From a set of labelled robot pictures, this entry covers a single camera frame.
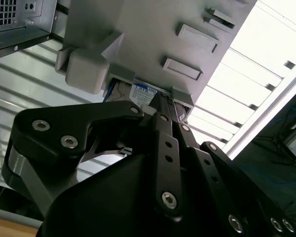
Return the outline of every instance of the gray plastic panel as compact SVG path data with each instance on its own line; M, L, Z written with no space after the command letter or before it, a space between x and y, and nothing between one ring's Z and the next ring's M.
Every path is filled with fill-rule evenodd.
M256 0L245 5L235 0L73 1L64 44L91 49L112 30L125 33L114 63L160 88L170 91L175 86L187 91L196 101L255 3ZM210 7L232 18L235 27L231 33L204 24L205 9ZM176 29L182 23L218 39L221 44L215 56L177 37ZM163 70L164 57L201 68L204 75L201 80L173 75Z

